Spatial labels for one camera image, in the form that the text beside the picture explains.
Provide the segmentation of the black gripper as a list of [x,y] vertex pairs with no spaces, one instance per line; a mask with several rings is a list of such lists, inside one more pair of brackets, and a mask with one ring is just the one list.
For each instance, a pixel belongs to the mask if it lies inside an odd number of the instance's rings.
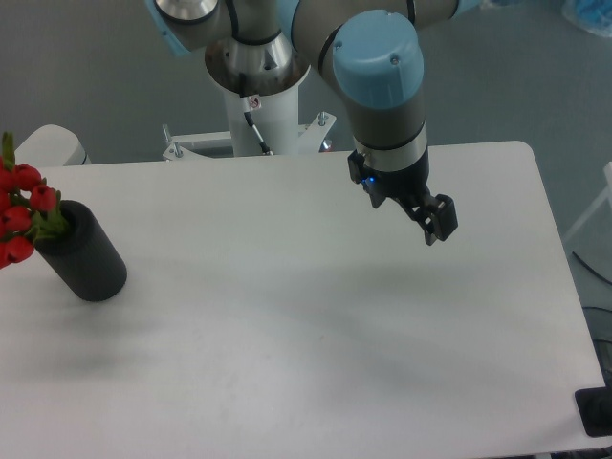
[[386,199],[398,202],[407,216],[421,228],[428,246],[436,241],[446,241],[458,228],[453,199],[444,194],[430,194],[427,186],[427,148],[416,163],[391,172],[369,167],[357,150],[348,156],[347,161],[351,180],[362,186],[372,207],[378,208]]

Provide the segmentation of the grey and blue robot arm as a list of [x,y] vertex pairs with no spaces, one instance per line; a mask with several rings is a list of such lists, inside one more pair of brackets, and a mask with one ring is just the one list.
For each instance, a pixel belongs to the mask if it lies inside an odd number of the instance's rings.
[[374,207],[396,202],[428,244],[457,229],[453,200],[432,195],[424,58],[418,31],[469,1],[150,1],[178,55],[203,51],[226,100],[236,156],[298,150],[297,89],[317,73],[337,95],[355,142],[353,182]]

